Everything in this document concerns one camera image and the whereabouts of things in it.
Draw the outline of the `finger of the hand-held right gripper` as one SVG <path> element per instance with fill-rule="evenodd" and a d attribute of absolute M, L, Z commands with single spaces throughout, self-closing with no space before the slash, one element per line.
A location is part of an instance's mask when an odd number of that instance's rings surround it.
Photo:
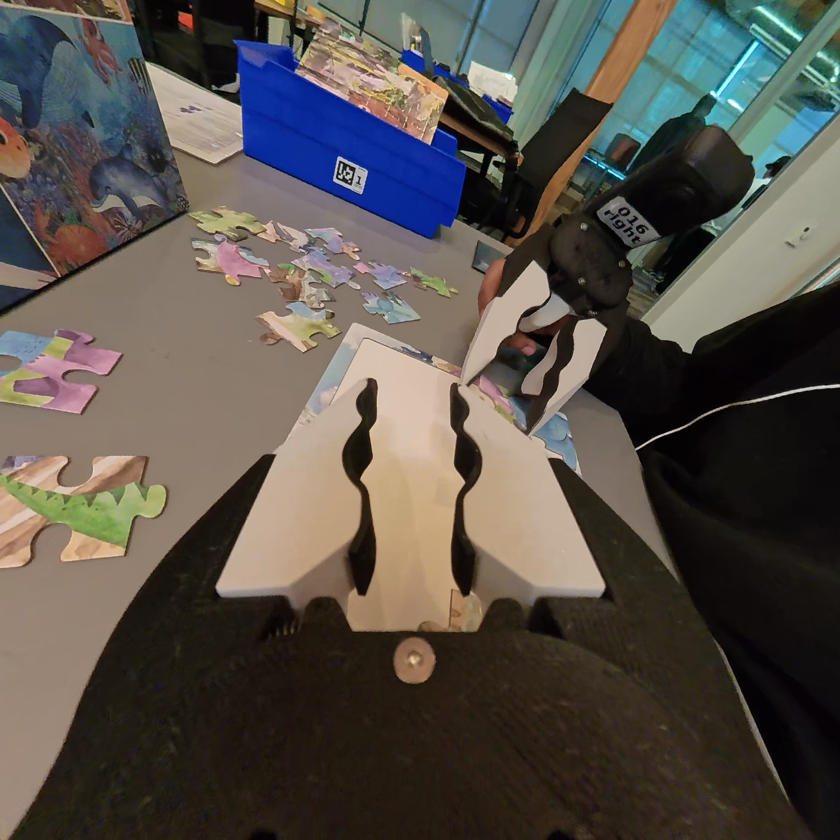
<path fill-rule="evenodd" d="M 536 434 L 583 386 L 605 336 L 606 327 L 599 321 L 575 319 L 553 337 L 522 381 L 522 393 L 530 399 L 526 435 Z"/>
<path fill-rule="evenodd" d="M 550 300 L 548 275 L 532 260 L 505 289 L 486 306 L 469 344 L 461 369 L 461 384 L 471 384 L 492 362 L 504 340 L 512 336 L 520 321 Z"/>

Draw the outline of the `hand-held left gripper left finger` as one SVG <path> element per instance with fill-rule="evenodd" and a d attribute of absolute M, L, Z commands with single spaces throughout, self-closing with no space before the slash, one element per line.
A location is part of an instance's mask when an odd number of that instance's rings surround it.
<path fill-rule="evenodd" d="M 367 595 L 375 572 L 370 493 L 376 380 L 335 397 L 278 448 L 225 567 L 217 594 L 280 595 L 295 610 L 319 597 L 346 608 Z"/>

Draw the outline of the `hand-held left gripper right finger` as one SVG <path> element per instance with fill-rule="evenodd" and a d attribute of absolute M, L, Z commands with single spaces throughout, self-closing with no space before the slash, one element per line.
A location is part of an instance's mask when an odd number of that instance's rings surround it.
<path fill-rule="evenodd" d="M 483 606 L 602 596 L 606 584 L 554 470 L 564 463 L 465 386 L 451 385 L 449 415 L 464 482 L 451 539 L 460 593 Z"/>

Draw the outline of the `blue triceratops body puzzle piece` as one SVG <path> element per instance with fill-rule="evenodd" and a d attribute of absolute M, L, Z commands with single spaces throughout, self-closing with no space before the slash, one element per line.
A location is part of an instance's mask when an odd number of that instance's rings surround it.
<path fill-rule="evenodd" d="M 560 458 L 578 476 L 582 476 L 571 428 L 566 415 L 557 412 L 540 430 L 540 439 L 547 451 Z"/>

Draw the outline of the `white puzzle tray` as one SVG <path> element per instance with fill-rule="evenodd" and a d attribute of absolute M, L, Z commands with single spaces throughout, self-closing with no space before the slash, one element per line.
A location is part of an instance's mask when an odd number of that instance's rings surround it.
<path fill-rule="evenodd" d="M 378 384 L 373 463 L 363 477 L 371 493 L 377 557 L 367 595 L 350 593 L 346 614 L 356 631 L 414 629 L 424 622 L 443 626 L 457 587 L 450 545 L 455 501 L 464 485 L 455 469 L 449 420 L 449 390 L 459 374 L 354 324 L 293 433 L 365 378 Z M 525 434 L 518 425 L 522 409 L 500 386 L 480 377 L 470 390 Z"/>

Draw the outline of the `jigsaw puzzle pieces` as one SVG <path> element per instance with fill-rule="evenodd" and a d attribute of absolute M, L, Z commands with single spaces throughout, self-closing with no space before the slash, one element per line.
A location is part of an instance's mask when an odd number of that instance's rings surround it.
<path fill-rule="evenodd" d="M 418 313 L 394 289 L 412 282 L 440 297 L 458 294 L 446 279 L 417 268 L 402 271 L 370 260 L 339 266 L 330 254 L 356 257 L 359 247 L 334 227 L 304 232 L 282 224 L 261 224 L 248 214 L 229 213 L 219 207 L 211 213 L 193 213 L 198 226 L 213 239 L 194 238 L 192 247 L 202 252 L 196 267 L 223 275 L 239 286 L 248 278 L 267 278 L 276 285 L 288 313 L 268 311 L 258 316 L 266 328 L 266 344 L 287 342 L 301 352 L 315 349 L 314 335 L 340 334 L 333 314 L 330 289 L 342 286 L 361 291 L 356 275 L 370 277 L 381 290 L 363 292 L 364 309 L 388 323 L 414 322 Z M 75 371 L 109 375 L 122 354 L 93 344 L 93 336 L 72 329 L 58 329 L 48 337 L 29 332 L 4 331 L 2 355 L 17 364 L 2 369 L 2 404 L 29 406 L 81 415 L 98 388 L 68 382 Z M 91 462 L 89 478 L 78 486 L 62 486 L 60 474 L 69 458 L 63 455 L 11 455 L 2 462 L 1 565 L 3 569 L 27 565 L 33 541 L 47 527 L 60 525 L 70 537 L 60 554 L 63 562 L 123 557 L 137 518 L 158 518 L 168 501 L 162 485 L 148 486 L 145 456 L 106 455 Z"/>

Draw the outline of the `person's right forearm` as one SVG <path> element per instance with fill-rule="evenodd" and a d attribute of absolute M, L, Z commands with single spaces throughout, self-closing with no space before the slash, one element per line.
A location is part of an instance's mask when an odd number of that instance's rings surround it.
<path fill-rule="evenodd" d="M 723 332 L 715 332 L 686 352 L 653 335 L 647 324 L 624 318 L 607 331 L 606 349 L 584 389 L 618 413 L 635 445 L 644 445 L 701 404 L 700 378 L 726 342 Z"/>

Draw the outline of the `person's right hand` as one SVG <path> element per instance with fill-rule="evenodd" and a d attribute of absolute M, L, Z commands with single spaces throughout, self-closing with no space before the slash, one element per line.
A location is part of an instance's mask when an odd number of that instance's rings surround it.
<path fill-rule="evenodd" d="M 504 258 L 496 259 L 486 269 L 477 298 L 478 311 L 481 317 L 497 295 L 506 262 L 507 260 Z"/>

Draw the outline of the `joined green dinosaur puzzle pieces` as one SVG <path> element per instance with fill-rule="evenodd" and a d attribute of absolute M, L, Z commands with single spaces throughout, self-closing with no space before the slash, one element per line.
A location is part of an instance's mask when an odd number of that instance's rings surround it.
<path fill-rule="evenodd" d="M 449 601 L 448 630 L 455 633 L 474 633 L 482 622 L 482 605 L 474 594 L 463 595 L 452 589 Z"/>

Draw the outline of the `black office chair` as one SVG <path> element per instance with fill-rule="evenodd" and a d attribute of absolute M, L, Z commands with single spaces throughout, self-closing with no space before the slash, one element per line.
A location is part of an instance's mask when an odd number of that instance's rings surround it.
<path fill-rule="evenodd" d="M 602 123 L 613 104 L 573 89 L 526 142 L 521 162 L 502 176 L 504 238 L 521 238 L 554 175 Z"/>

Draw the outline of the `blue storage bin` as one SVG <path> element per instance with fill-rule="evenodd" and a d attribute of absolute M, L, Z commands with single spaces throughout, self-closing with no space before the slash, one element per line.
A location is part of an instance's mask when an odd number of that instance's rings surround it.
<path fill-rule="evenodd" d="M 402 50 L 402 62 L 421 74 L 425 72 L 424 57 L 420 52 L 417 52 L 414 49 Z M 437 62 L 434 63 L 434 74 L 436 76 L 444 77 L 447 80 L 452 81 L 456 84 L 459 84 L 461 85 L 461 87 L 469 88 L 469 81 L 467 77 L 457 76 L 450 72 L 444 65 L 438 64 Z M 497 115 L 500 117 L 503 123 L 508 124 L 513 114 L 511 106 L 506 104 L 504 101 L 492 98 L 486 93 L 482 93 L 481 97 L 485 101 L 487 101 L 489 105 L 496 111 Z"/>

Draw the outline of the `black bag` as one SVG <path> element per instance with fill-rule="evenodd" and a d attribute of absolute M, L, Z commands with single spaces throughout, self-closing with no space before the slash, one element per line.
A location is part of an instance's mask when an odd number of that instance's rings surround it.
<path fill-rule="evenodd" d="M 486 99 L 449 77 L 436 75 L 434 83 L 447 93 L 443 114 L 483 133 L 513 136 Z"/>

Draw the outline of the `forest picture puzzle board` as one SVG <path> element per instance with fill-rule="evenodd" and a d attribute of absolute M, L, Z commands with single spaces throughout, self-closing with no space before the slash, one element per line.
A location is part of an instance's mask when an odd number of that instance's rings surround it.
<path fill-rule="evenodd" d="M 329 17 L 296 72 L 426 144 L 434 140 L 448 98 L 436 82 Z"/>

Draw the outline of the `laminated instruction sheet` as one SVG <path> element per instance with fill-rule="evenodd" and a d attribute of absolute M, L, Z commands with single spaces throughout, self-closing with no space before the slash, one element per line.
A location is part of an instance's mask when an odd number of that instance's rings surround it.
<path fill-rule="evenodd" d="M 244 150 L 242 108 L 146 62 L 172 147 L 219 165 Z"/>

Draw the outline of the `animal picture board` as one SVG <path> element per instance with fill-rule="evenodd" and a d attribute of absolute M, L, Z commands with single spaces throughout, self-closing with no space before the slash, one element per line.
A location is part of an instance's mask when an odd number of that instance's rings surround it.
<path fill-rule="evenodd" d="M 189 207 L 129 3 L 2 2 L 2 308 Z"/>

